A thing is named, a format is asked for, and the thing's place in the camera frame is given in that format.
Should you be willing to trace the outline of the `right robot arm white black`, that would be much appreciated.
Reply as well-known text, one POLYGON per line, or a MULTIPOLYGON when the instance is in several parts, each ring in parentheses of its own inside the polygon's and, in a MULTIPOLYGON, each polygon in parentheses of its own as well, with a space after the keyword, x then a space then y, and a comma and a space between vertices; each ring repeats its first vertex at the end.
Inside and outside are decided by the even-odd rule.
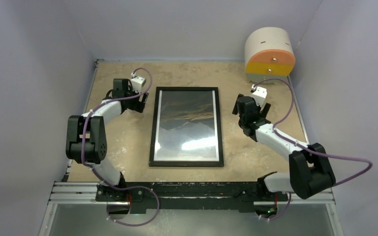
POLYGON ((268 200, 276 192, 290 192, 308 199, 333 187, 336 177, 324 147, 319 143, 290 143, 282 139, 282 132, 266 119, 270 106, 266 103, 261 108, 252 97, 239 94, 232 112, 239 116, 238 124, 247 137, 266 145, 288 161, 287 173, 271 172, 258 178, 258 197, 268 200))

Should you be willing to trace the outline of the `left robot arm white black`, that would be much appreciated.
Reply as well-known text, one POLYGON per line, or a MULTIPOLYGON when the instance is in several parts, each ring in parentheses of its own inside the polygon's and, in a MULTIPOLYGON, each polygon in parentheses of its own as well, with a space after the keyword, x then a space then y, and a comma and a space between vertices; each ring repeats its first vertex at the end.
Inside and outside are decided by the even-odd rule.
POLYGON ((114 79, 102 102, 93 110, 72 115, 67 121, 66 156, 89 168, 100 184, 109 187, 108 195, 121 201, 127 195, 123 174, 106 157, 108 152, 105 126, 126 110, 142 113, 148 93, 143 92, 146 79, 114 79))

